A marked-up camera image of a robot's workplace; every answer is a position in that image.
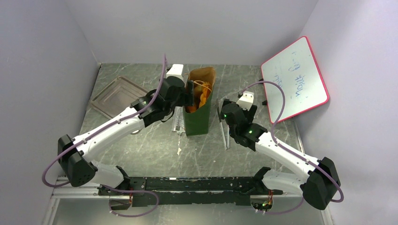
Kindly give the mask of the metal baking tray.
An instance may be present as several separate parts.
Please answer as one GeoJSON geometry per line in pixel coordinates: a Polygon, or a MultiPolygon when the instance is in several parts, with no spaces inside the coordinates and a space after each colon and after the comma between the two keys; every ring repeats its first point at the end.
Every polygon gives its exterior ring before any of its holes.
{"type": "Polygon", "coordinates": [[[132,102],[147,94],[147,90],[130,79],[119,76],[99,92],[91,106],[105,117],[111,119],[119,115],[132,102]]]}

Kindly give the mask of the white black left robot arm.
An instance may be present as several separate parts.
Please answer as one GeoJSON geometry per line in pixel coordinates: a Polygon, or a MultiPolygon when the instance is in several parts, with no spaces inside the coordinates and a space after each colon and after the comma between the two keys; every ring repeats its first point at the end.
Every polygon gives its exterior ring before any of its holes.
{"type": "Polygon", "coordinates": [[[125,110],[97,128],[74,138],[64,135],[58,140],[58,160],[73,187],[93,182],[111,187],[118,195],[129,191],[126,172],[119,166],[104,165],[95,158],[125,136],[163,120],[176,107],[193,105],[194,84],[170,76],[160,90],[152,90],[131,103],[125,110]]]}

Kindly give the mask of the orange fake bread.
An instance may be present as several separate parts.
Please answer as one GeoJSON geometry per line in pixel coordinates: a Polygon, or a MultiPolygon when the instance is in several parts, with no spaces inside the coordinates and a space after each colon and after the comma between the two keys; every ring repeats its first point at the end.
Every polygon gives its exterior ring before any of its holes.
{"type": "Polygon", "coordinates": [[[212,88],[209,82],[196,80],[193,81],[193,84],[194,84],[194,105],[187,106],[185,108],[187,113],[194,113],[199,108],[204,106],[212,92],[212,88]]]}

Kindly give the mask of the clear plastic packet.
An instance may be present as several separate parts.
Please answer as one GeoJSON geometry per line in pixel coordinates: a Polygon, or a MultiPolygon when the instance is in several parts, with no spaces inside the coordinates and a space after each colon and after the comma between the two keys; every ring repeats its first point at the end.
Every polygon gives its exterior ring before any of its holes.
{"type": "Polygon", "coordinates": [[[176,132],[178,134],[182,134],[185,132],[183,107],[175,108],[172,122],[172,132],[176,132]]]}

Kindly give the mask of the green paper bag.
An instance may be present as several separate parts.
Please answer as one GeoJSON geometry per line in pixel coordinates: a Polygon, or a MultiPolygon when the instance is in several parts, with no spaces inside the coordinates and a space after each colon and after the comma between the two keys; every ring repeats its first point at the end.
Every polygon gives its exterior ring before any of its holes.
{"type": "Polygon", "coordinates": [[[192,70],[188,75],[188,81],[193,85],[194,95],[194,84],[193,81],[205,81],[209,82],[212,88],[210,97],[204,106],[199,108],[194,113],[187,113],[184,107],[184,126],[185,133],[187,136],[203,135],[209,131],[209,118],[211,111],[211,101],[214,92],[214,85],[216,80],[216,70],[214,67],[203,67],[192,70]]]}

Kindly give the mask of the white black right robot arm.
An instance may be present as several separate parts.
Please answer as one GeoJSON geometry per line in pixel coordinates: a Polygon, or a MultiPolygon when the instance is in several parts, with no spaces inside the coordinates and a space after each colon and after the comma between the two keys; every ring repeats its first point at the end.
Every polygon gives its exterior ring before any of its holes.
{"type": "Polygon", "coordinates": [[[258,194],[265,194],[270,189],[295,193],[302,195],[314,208],[326,209],[341,186],[334,162],[327,157],[317,159],[306,155],[289,145],[282,148],[282,141],[273,138],[266,128],[253,123],[256,110],[256,105],[244,110],[236,102],[225,99],[219,112],[235,143],[267,155],[291,171],[283,173],[268,169],[254,180],[254,190],[258,194]]]}

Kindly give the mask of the aluminium frame rail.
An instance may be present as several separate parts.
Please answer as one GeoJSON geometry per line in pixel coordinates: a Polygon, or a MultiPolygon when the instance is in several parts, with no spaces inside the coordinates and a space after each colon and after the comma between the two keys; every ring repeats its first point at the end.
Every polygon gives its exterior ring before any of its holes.
{"type": "Polygon", "coordinates": [[[85,220],[86,213],[97,208],[95,204],[104,202],[98,195],[98,187],[98,184],[89,182],[80,187],[67,184],[54,188],[42,224],[71,225],[81,222],[79,216],[85,220]]]}

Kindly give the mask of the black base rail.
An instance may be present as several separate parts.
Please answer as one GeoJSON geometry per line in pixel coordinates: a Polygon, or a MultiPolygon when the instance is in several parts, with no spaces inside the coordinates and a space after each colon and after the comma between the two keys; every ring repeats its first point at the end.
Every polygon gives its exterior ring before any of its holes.
{"type": "Polygon", "coordinates": [[[269,190],[258,177],[131,177],[113,191],[98,188],[99,196],[110,196],[112,207],[125,209],[150,205],[223,204],[250,206],[255,196],[281,195],[269,190]]]}

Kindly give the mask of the pink framed whiteboard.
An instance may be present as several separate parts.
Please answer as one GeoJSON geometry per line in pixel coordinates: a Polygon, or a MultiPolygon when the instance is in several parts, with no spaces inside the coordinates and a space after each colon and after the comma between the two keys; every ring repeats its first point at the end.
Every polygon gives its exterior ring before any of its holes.
{"type": "Polygon", "coordinates": [[[328,102],[329,94],[306,36],[261,65],[270,121],[283,121],[328,102]]]}

